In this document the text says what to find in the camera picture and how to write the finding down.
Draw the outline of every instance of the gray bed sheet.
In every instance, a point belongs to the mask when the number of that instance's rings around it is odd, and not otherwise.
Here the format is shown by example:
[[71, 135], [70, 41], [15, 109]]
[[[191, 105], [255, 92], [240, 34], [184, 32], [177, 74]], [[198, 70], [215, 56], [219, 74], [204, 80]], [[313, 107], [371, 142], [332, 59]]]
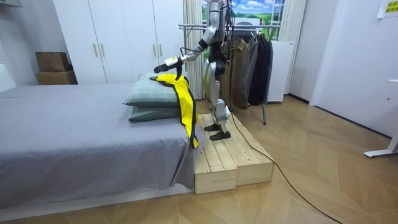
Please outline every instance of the gray bed sheet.
[[[179, 119], [128, 121], [132, 84], [0, 93], [0, 208], [193, 188], [197, 149]], [[203, 134], [196, 128], [203, 143]]]

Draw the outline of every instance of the green pillow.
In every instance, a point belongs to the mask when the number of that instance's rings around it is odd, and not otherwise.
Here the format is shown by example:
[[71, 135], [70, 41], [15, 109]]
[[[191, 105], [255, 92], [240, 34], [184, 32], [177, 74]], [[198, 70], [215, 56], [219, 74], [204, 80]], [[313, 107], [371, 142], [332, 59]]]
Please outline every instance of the green pillow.
[[173, 88], [146, 77], [132, 86], [124, 104], [141, 107], [178, 106], [177, 96]]
[[156, 119], [165, 118], [178, 118], [180, 112], [178, 107], [153, 107], [153, 108], [141, 108], [133, 106], [129, 117], [130, 122], [143, 122], [153, 121]]

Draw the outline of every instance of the wooden floor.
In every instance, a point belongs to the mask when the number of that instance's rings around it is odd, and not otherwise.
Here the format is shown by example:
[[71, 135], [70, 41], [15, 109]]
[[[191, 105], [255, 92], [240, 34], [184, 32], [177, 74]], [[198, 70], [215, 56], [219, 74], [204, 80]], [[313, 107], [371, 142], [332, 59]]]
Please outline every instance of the wooden floor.
[[[199, 113], [209, 113], [203, 101]], [[343, 223], [398, 223], [398, 157], [367, 158], [389, 140], [286, 97], [237, 114], [291, 183]], [[294, 223], [332, 224], [293, 192], [275, 168], [272, 181], [208, 194], [155, 198], [7, 223]]]

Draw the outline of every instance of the paper on wall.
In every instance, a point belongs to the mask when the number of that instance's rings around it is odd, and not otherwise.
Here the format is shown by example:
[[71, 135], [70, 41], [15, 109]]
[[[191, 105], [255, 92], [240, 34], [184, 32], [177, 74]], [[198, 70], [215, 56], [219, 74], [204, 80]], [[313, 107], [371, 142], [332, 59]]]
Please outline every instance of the paper on wall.
[[398, 1], [395, 0], [383, 0], [380, 5], [379, 13], [377, 18], [388, 18], [398, 16]]

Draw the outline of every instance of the wooden platform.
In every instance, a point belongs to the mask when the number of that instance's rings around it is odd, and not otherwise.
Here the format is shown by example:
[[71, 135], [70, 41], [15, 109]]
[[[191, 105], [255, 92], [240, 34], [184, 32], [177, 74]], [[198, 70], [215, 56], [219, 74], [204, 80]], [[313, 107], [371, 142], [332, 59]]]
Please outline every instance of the wooden platform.
[[[250, 144], [269, 156], [241, 122], [236, 117], [234, 118], [239, 130]], [[199, 120], [202, 129], [213, 124], [210, 114], [199, 115]], [[227, 121], [226, 128], [231, 133], [231, 138], [220, 141], [209, 139], [210, 135], [216, 133], [215, 131], [203, 131], [206, 144], [198, 154], [195, 168], [196, 194], [230, 190], [238, 185], [271, 181], [274, 163], [251, 149], [230, 119]]]

